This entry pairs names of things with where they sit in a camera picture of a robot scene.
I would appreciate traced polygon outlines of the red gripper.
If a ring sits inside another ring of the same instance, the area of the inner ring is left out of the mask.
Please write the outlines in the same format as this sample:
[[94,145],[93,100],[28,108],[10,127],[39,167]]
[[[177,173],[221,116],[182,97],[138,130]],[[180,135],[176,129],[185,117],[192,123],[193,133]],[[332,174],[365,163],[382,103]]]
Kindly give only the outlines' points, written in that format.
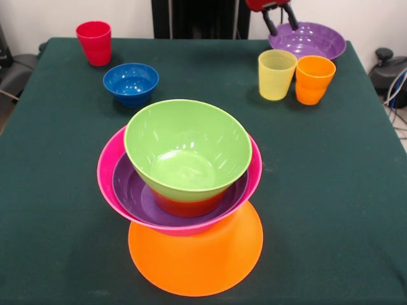
[[290,0],[246,0],[248,8],[251,11],[261,11],[263,20],[270,32],[270,35],[277,35],[277,28],[269,17],[268,10],[274,10],[276,7],[282,7],[288,15],[288,21],[293,31],[299,27],[295,14],[289,4]]

